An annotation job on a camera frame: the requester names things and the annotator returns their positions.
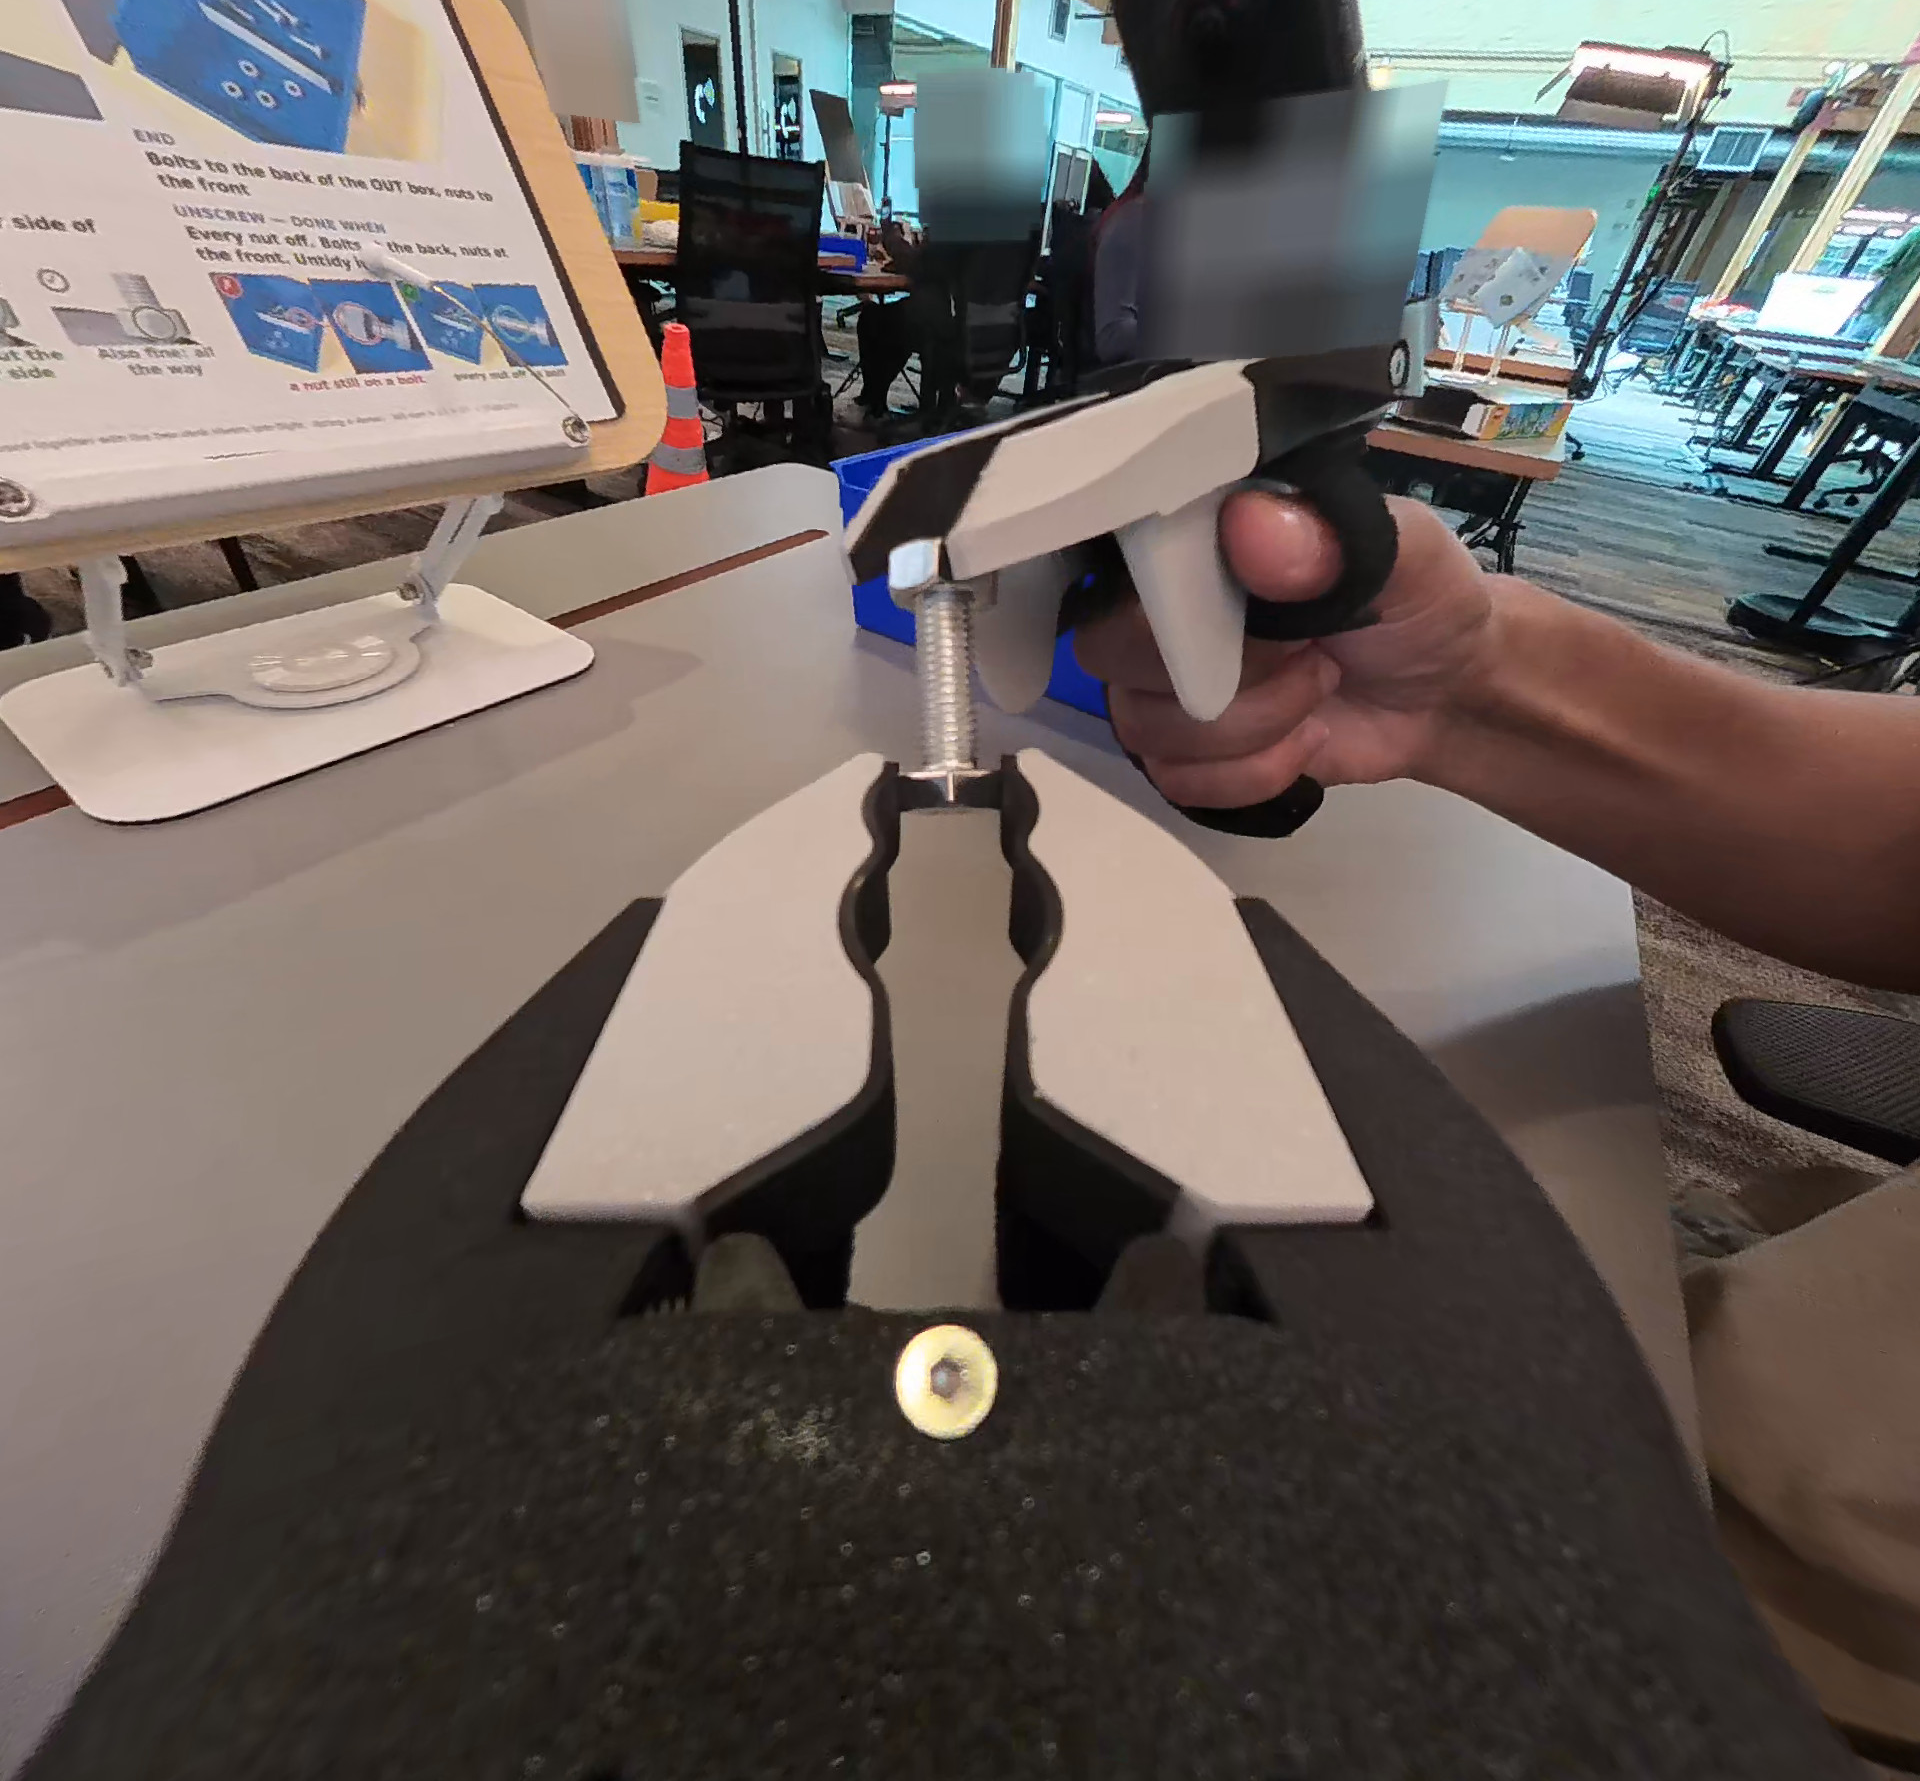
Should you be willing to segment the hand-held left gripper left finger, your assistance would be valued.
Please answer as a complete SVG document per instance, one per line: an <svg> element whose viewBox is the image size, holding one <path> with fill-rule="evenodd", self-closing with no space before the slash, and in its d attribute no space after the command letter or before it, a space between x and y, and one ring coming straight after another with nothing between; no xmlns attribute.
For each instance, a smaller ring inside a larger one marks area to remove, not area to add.
<svg viewBox="0 0 1920 1781"><path fill-rule="evenodd" d="M520 1194L532 1226L645 1226L696 1256L768 1242L842 1309L896 1160L899 773L857 754L671 882Z"/></svg>

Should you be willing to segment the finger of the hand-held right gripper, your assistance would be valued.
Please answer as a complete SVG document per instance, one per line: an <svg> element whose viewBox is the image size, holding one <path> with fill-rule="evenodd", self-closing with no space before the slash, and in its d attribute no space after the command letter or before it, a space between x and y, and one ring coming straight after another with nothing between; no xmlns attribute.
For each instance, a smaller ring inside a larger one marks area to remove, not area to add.
<svg viewBox="0 0 1920 1781"><path fill-rule="evenodd" d="M896 553L935 546L938 575L973 593L973 665L1002 712L1073 704L1073 541L1043 519L1067 479L1041 446L1038 432L966 432L839 467L855 619L876 631L866 597L895 590Z"/></svg>
<svg viewBox="0 0 1920 1781"><path fill-rule="evenodd" d="M973 620L989 700L1027 712L1045 696L1070 553L1113 537L1181 709L1221 719L1241 681L1246 593L1221 551L1218 514L1257 461L1241 362L1200 363L1002 434L948 533L957 582L993 584Z"/></svg>

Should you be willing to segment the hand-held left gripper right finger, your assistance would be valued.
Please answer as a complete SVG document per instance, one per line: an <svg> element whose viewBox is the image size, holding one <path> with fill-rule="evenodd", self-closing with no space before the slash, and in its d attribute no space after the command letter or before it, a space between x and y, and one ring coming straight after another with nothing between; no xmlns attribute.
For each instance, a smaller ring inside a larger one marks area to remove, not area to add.
<svg viewBox="0 0 1920 1781"><path fill-rule="evenodd" d="M1012 876L998 1280L1090 1309L1139 1240L1352 1230L1376 1201L1241 904L1190 847L1050 756L999 769Z"/></svg>

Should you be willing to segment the blue plastic bin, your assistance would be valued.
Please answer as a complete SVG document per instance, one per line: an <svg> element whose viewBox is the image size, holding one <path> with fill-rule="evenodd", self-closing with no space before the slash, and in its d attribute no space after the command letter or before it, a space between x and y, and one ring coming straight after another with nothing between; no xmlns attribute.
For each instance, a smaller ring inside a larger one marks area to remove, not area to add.
<svg viewBox="0 0 1920 1781"><path fill-rule="evenodd" d="M861 514L873 492L878 488L883 475L893 464L922 447L948 447L959 440L962 440L960 434L948 434L926 442L866 450L835 461L831 471L837 475L843 530L851 530L851 522ZM881 580L851 588L851 615L860 631L878 634L896 644L914 646L918 640L916 619L893 602ZM1107 690L1077 663L1067 625L1060 626L1055 644L1045 699L1092 716L1107 716L1109 712Z"/></svg>

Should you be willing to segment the steel hex bolt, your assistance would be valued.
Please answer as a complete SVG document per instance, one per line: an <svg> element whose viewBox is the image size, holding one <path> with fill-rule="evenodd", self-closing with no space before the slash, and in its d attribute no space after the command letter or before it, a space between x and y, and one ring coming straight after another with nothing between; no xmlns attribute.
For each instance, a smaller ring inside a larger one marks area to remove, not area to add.
<svg viewBox="0 0 1920 1781"><path fill-rule="evenodd" d="M998 603L998 582L954 580L948 549L918 541L889 555L887 588L918 626L922 768L978 768L975 622Z"/></svg>

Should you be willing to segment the person's right forearm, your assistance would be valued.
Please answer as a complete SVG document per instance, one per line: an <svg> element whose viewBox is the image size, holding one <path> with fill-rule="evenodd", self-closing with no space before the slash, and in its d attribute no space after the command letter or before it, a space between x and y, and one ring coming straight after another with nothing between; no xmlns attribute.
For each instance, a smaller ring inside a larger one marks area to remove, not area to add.
<svg viewBox="0 0 1920 1781"><path fill-rule="evenodd" d="M1731 943L1919 991L1914 696L1766 683L1512 577L1479 593L1430 786Z"/></svg>

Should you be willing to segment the person's right hand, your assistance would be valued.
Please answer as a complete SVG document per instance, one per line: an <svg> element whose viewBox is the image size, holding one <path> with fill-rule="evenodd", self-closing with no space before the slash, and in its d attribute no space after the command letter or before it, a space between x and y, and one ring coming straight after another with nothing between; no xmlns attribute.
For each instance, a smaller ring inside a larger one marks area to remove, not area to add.
<svg viewBox="0 0 1920 1781"><path fill-rule="evenodd" d="M1139 603L1075 634L1103 683L1120 749L1168 805L1240 825L1297 783L1379 786L1420 779L1494 656L1498 596L1430 508L1392 497L1400 555L1372 619L1305 643L1248 639L1240 690L1213 721L1179 703Z"/></svg>

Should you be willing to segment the orange traffic cone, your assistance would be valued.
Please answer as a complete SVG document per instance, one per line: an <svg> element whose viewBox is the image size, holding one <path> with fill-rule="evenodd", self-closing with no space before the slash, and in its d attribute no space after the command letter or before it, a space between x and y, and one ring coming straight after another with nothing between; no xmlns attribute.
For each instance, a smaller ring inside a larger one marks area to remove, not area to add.
<svg viewBox="0 0 1920 1781"><path fill-rule="evenodd" d="M659 359L666 384L666 424L645 469L643 492L650 500L711 481L708 432L696 379L691 332L683 323L671 321L664 327Z"/></svg>

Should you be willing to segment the distant wooden stand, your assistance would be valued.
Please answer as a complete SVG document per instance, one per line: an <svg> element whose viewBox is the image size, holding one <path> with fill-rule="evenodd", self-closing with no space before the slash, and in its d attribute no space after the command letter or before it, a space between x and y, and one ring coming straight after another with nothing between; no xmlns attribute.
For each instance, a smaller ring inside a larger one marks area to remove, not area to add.
<svg viewBox="0 0 1920 1781"><path fill-rule="evenodd" d="M1452 372L1468 367L1475 328L1487 328L1490 373L1498 373L1518 334L1549 305L1598 227L1597 209L1507 207L1464 249L1442 285L1442 313L1455 319L1442 346Z"/></svg>

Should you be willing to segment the printed instruction sheet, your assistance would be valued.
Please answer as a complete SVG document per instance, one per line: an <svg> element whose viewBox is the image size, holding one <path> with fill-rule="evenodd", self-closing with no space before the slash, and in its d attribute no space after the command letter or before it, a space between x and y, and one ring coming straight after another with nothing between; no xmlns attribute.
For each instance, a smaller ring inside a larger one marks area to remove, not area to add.
<svg viewBox="0 0 1920 1781"><path fill-rule="evenodd" d="M454 0L4 0L4 546L584 464L568 173Z"/></svg>

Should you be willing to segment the black mesh office chair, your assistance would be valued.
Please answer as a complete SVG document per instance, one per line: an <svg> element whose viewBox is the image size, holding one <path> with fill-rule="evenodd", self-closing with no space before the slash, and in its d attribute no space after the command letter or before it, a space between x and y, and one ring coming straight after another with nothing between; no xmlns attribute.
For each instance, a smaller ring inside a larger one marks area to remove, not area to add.
<svg viewBox="0 0 1920 1781"><path fill-rule="evenodd" d="M1850 1008L1723 1001L1711 1039L1744 1104L1893 1167L1919 1160L1919 1027Z"/></svg>

